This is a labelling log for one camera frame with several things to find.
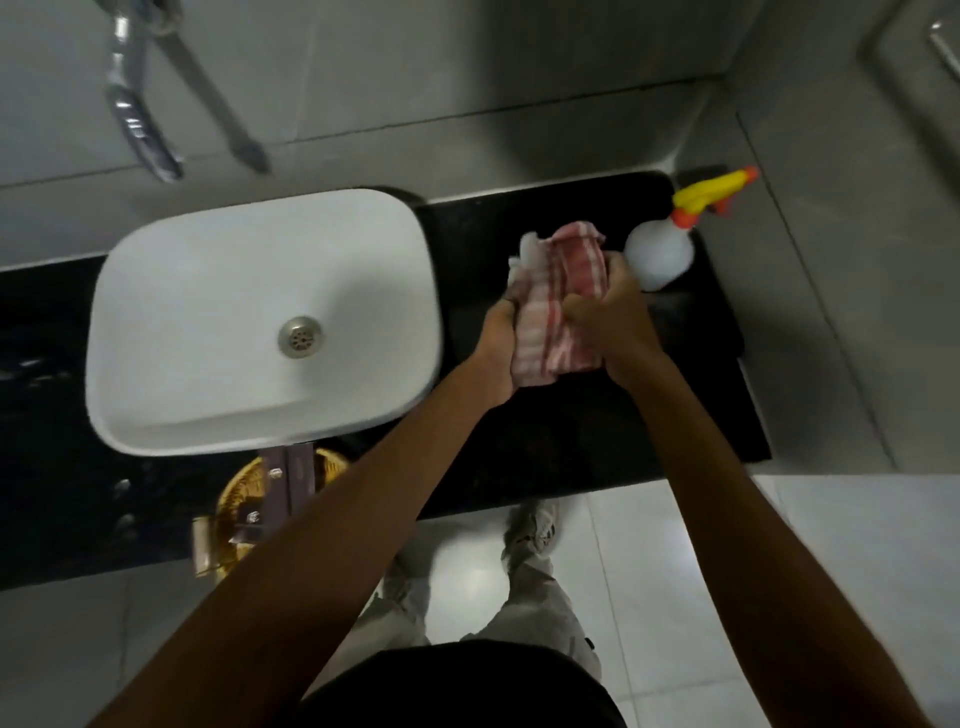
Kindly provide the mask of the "person's left hand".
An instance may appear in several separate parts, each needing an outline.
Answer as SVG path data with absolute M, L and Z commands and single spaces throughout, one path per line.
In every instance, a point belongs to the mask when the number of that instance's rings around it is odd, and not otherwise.
M 469 358 L 488 408 L 503 405 L 516 391 L 512 373 L 516 346 L 516 331 L 501 327 L 500 298 L 486 311 L 478 342 Z

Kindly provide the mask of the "person's right hand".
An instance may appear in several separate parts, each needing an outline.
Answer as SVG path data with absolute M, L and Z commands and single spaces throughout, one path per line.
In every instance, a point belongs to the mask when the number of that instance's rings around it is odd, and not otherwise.
M 603 297 L 568 294 L 564 320 L 603 359 L 611 379 L 634 391 L 665 353 L 646 297 L 619 252 L 605 253 L 607 290 Z

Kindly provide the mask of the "red striped white cloth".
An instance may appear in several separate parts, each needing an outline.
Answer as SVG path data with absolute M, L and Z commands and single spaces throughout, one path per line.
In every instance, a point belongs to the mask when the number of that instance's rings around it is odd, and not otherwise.
M 597 370 L 602 358 L 566 319 L 563 302 L 575 295 L 601 299 L 609 290 L 605 236 L 590 222 L 573 222 L 547 238 L 534 231 L 509 259 L 507 298 L 514 302 L 515 347 L 510 364 L 518 389 Z

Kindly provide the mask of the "person's right forearm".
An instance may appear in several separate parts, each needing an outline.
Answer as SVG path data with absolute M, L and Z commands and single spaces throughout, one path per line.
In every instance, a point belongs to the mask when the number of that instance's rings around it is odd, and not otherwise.
M 751 479 L 674 363 L 604 356 L 635 403 L 726 637 L 773 728 L 933 728 L 834 579 Z

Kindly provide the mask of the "person's left forearm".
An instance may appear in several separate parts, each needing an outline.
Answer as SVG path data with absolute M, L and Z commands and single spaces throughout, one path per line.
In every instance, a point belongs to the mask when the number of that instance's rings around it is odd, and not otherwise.
M 513 393 L 479 343 L 361 459 L 260 543 L 88 728 L 266 728 L 351 630 L 480 420 Z

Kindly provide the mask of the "white spray bottle yellow nozzle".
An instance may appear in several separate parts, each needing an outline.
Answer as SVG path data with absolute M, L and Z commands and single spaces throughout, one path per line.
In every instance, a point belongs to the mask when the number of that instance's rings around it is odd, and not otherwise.
M 760 176 L 759 168 L 749 166 L 690 184 L 673 194 L 666 218 L 637 225 L 627 236 L 623 257 L 640 288 L 655 293 L 686 273 L 695 258 L 690 236 L 702 214 L 726 213 L 730 199 Z

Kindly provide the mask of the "metal sink drain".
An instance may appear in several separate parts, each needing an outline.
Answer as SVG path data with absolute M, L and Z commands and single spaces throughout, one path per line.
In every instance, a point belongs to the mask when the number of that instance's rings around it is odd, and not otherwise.
M 314 356 L 323 343 L 321 324 L 309 316 L 285 321 L 277 334 L 277 347 L 285 358 L 302 359 Z

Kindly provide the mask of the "person's beige shoe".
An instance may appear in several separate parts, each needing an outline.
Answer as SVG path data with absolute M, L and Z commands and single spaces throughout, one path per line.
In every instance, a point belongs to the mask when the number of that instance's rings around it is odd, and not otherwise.
M 560 516 L 558 499 L 520 504 L 510 512 L 501 553 L 501 565 L 508 576 L 523 566 L 552 576 L 550 556 L 557 540 Z

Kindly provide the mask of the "white ceramic wash basin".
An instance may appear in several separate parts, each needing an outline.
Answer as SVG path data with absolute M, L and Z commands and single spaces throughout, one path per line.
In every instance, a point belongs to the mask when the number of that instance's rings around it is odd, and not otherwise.
M 322 328 L 281 354 L 291 318 Z M 207 455 L 379 426 L 435 383 L 443 323 L 426 234 L 369 188 L 183 214 L 107 255 L 91 305 L 85 404 L 114 451 Z

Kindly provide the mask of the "person's beige trousers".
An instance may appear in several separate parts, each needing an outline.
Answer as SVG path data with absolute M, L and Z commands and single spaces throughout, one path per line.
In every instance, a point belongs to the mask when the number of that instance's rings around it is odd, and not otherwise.
M 554 578 L 550 559 L 524 560 L 509 573 L 509 584 L 508 598 L 496 615 L 462 642 L 486 639 L 555 650 L 601 680 L 601 661 L 568 595 Z M 408 575 L 402 562 L 394 560 L 381 587 L 306 693 L 314 693 L 380 652 L 429 648 L 425 622 L 429 591 L 427 577 Z

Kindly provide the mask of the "yellow woven basket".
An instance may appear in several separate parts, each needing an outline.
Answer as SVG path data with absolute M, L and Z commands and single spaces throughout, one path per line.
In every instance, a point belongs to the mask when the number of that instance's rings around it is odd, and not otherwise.
M 307 500 L 340 477 L 351 461 L 340 452 L 313 443 L 316 450 L 316 490 Z M 235 517 L 248 497 L 261 496 L 260 458 L 241 467 L 228 481 L 211 516 L 197 516 L 191 525 L 193 570 L 196 577 L 213 577 L 221 582 L 257 544 L 238 542 Z

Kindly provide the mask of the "person's black shirt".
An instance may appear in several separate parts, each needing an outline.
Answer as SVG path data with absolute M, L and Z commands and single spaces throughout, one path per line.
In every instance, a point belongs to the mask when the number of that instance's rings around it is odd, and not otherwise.
M 627 728 L 569 656 L 489 639 L 386 650 L 322 685 L 273 728 Z

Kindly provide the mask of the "brown metal support bracket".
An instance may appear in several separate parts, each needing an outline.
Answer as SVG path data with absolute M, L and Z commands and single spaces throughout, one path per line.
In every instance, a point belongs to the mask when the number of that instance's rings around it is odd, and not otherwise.
M 294 443 L 260 449 L 262 494 L 238 507 L 236 541 L 258 545 L 296 515 L 316 490 L 316 449 Z

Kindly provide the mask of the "chrome wall faucet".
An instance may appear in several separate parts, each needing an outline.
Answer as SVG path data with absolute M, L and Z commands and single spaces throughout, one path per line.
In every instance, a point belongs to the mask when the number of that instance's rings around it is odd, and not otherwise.
M 184 177 L 144 99 L 147 51 L 155 39 L 179 30 L 181 0 L 93 0 L 111 20 L 104 96 L 126 142 L 148 172 L 166 184 Z

